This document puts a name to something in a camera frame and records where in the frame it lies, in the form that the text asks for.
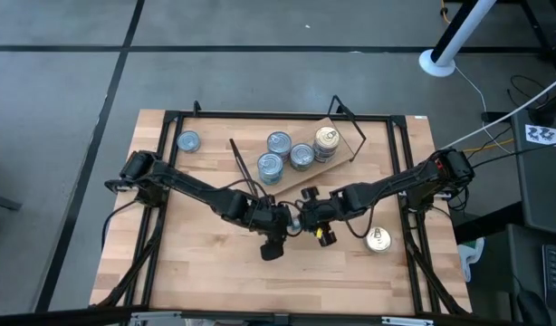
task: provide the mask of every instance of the white pole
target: white pole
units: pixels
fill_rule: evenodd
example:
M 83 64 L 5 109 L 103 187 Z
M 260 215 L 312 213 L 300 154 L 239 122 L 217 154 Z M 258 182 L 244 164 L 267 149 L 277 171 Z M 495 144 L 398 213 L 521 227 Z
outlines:
M 461 24 L 461 27 L 459 27 L 457 33 L 455 33 L 451 39 L 451 42 L 449 42 L 439 59 L 435 62 L 436 65 L 446 66 L 455 58 L 459 49 L 461 49 L 471 33 L 474 32 L 477 25 L 481 23 L 482 19 L 484 19 L 485 15 L 489 12 L 489 9 L 494 6 L 495 1 L 496 0 L 479 0 L 477 2 L 471 10 L 471 13 L 469 13 L 465 21 Z
M 484 19 L 489 9 L 494 6 L 495 1 L 478 0 L 475 5 L 464 3 L 465 7 L 462 6 L 459 9 L 435 49 L 423 51 L 419 56 L 421 68 L 426 73 L 436 77 L 446 77 L 452 74 L 455 71 L 455 56 L 463 44 L 467 42 L 477 25 Z

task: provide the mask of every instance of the white cable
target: white cable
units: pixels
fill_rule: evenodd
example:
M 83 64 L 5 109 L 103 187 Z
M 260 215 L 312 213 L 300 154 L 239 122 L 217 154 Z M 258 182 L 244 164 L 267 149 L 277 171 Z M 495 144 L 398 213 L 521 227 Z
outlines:
M 468 81 L 468 82 L 471 84 L 471 86 L 473 86 L 473 87 L 475 88 L 475 90 L 479 93 L 479 96 L 481 96 L 481 103 L 482 103 L 482 105 L 484 106 L 484 112 L 487 113 L 487 105 L 485 105 L 484 94 L 483 94 L 481 91 L 479 91 L 479 89 L 477 88 L 477 86 L 475 86 L 475 84 L 473 84 L 473 82 L 472 82 L 469 78 L 467 78 L 467 76 L 465 76 L 465 74 L 464 74 L 461 70 L 459 70 L 459 67 L 456 66 L 455 68 L 457 69 L 457 71 L 458 71 L 459 73 L 461 73 L 461 75 L 463 76 L 463 78 L 465 78 L 465 80 Z M 482 126 L 482 127 L 485 127 L 485 122 L 482 121 L 482 122 L 481 122 L 481 126 Z M 511 154 L 511 153 L 512 153 L 511 151 L 509 151 L 509 150 L 507 150 L 507 149 L 504 149 L 504 148 L 502 147 L 502 145 L 500 145 L 500 143 L 498 143 L 497 140 L 495 140 L 494 136 L 492 136 L 492 134 L 489 133 L 489 131 L 487 131 L 487 129 L 485 129 L 484 131 L 485 131 L 485 133 L 487 134 L 487 136 L 489 136 L 489 138 L 492 140 L 492 142 L 493 142 L 495 145 L 497 145 L 498 148 L 502 149 L 502 150 L 503 150 L 504 152 L 506 152 L 507 154 Z
M 474 136 L 474 135 L 477 134 L 478 132 L 482 132 L 483 130 L 486 130 L 486 129 L 492 127 L 494 124 L 497 124 L 497 123 L 500 123 L 500 122 L 503 121 L 503 120 L 506 120 L 507 118 L 511 117 L 513 114 L 515 114 L 515 113 L 517 113 L 517 112 L 519 112 L 519 111 L 521 111 L 521 110 L 527 108 L 530 104 L 534 103 L 534 102 L 535 102 L 536 100 L 538 100 L 542 95 L 544 95 L 545 93 L 547 93 L 548 91 L 550 91 L 550 90 L 551 90 L 552 88 L 554 88 L 555 86 L 556 86 L 556 81 L 555 81 L 552 85 L 548 86 L 548 88 L 546 88 L 545 90 L 543 90 L 542 92 L 540 92 L 538 95 L 532 97 L 529 101 L 526 101 L 521 107 L 519 107 L 519 108 L 517 108 L 517 109 L 515 109 L 515 110 L 513 110 L 513 111 L 511 111 L 511 112 L 509 112 L 508 114 L 502 116 L 500 119 L 498 119 L 498 120 L 496 120 L 496 121 L 494 121 L 494 122 L 488 124 L 487 126 L 482 127 L 482 128 L 480 128 L 480 129 L 478 129 L 478 130 L 476 130 L 476 131 L 474 131 L 474 132 L 468 134 L 467 136 L 463 136 L 462 138 L 460 138 L 460 139 L 458 139 L 458 140 L 452 142 L 451 144 L 449 144 L 449 145 L 447 145 L 447 146 L 443 146 L 441 149 L 446 149 L 446 148 L 452 147 L 452 146 L 454 146 L 455 144 L 457 144 L 457 143 L 459 143 L 459 142 L 461 142 L 461 141 L 463 141 L 463 140 L 465 140 L 465 139 L 468 139 L 468 138 Z

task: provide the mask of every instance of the concrete floor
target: concrete floor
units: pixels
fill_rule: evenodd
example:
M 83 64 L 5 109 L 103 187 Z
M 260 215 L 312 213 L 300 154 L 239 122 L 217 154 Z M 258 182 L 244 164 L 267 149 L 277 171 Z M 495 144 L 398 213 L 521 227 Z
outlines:
M 0 44 L 121 45 L 135 3 L 0 1 Z M 438 8 L 435 0 L 153 0 L 145 3 L 133 44 L 432 47 L 446 27 Z M 457 5 L 449 8 L 453 15 Z M 534 11 L 547 33 L 556 26 L 547 5 L 534 4 Z M 537 44 L 519 6 L 496 5 L 467 45 Z M 24 203 L 16 213 L 0 209 L 0 314 L 34 307 L 117 57 L 0 53 L 0 194 Z M 483 108 L 475 90 L 458 74 L 444 79 L 424 74 L 417 57 L 131 53 L 51 308 L 81 308 L 89 301 L 102 221 L 114 202 L 102 182 L 117 176 L 139 109 L 190 109 L 199 100 L 205 110 L 318 112 L 338 94 L 356 113 L 427 115 L 438 147 L 481 126 Z M 548 63 L 526 54 L 461 54 L 457 64 L 483 91 L 488 110 L 513 109 L 506 89 L 514 74 L 543 84 L 556 78 Z M 481 135 L 461 148 L 485 141 Z M 490 150 L 474 160 L 500 154 Z M 514 160 L 483 168 L 470 190 L 467 211 L 476 215 L 517 201 Z

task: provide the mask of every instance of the wooden workbench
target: wooden workbench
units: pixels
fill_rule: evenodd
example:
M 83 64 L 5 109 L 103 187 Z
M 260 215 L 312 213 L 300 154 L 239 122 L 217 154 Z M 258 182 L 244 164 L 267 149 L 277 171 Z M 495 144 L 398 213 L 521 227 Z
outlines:
M 129 152 L 156 150 L 163 116 L 163 110 L 139 113 Z M 186 118 L 183 130 L 197 131 L 202 145 L 193 154 L 179 152 L 176 168 L 213 186 L 224 186 L 243 178 L 228 139 L 233 138 L 245 153 L 265 142 L 271 131 L 294 131 L 307 123 L 304 120 Z M 343 163 L 311 178 L 285 191 L 277 200 L 302 198 L 303 187 L 317 186 L 320 197 L 326 197 L 329 191 L 352 182 L 373 182 L 390 176 L 392 164 L 385 123 L 358 123 L 367 142 L 354 162 Z M 173 125 L 170 135 L 174 133 Z M 350 147 L 356 149 L 360 137 L 352 125 L 339 121 L 335 125 Z M 407 117 L 407 125 L 417 163 L 428 157 L 435 146 L 427 118 Z M 404 169 L 398 129 L 396 135 Z M 166 142 L 165 159 L 171 138 Z M 115 206 L 133 197 L 132 193 L 119 194 Z M 447 210 L 445 202 L 436 201 L 436 206 Z M 113 217 L 91 303 L 105 298 L 129 268 L 142 211 L 141 205 L 133 205 Z M 353 219 L 351 224 L 361 233 L 367 222 L 368 217 L 364 216 Z M 336 244 L 322 248 L 312 235 L 302 234 L 286 241 L 283 257 L 264 262 L 259 252 L 264 242 L 262 236 L 228 224 L 208 206 L 172 192 L 150 307 L 182 311 L 413 314 L 397 197 L 385 198 L 377 204 L 373 225 L 384 227 L 392 236 L 392 246 L 384 254 L 369 252 L 344 223 L 332 223 L 338 237 Z M 426 225 L 437 276 L 470 312 L 451 221 L 432 210 L 427 213 Z M 420 271 L 419 275 L 424 306 L 430 311 L 425 276 Z M 140 302 L 144 280 L 145 271 L 141 271 L 134 302 Z

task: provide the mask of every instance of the tin can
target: tin can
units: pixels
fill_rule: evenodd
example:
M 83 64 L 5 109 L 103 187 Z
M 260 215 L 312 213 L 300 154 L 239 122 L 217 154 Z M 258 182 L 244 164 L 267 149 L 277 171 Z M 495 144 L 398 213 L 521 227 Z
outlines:
M 268 136 L 268 151 L 282 158 L 283 162 L 288 160 L 292 140 L 283 131 L 275 131 Z
M 314 161 L 314 149 L 308 144 L 298 144 L 290 151 L 290 165 L 297 171 L 306 171 Z
M 193 153 L 199 149 L 199 136 L 195 131 L 184 131 L 177 137 L 177 146 L 187 153 Z
M 365 237 L 367 248 L 374 253 L 386 252 L 392 243 L 390 234 L 382 227 L 373 227 Z
M 265 185 L 275 185 L 282 179 L 284 163 L 274 153 L 263 154 L 258 159 L 258 174 Z
M 336 148 L 339 146 L 340 134 L 332 127 L 322 127 L 316 131 L 314 143 L 314 159 L 321 163 L 326 163 L 336 153 Z

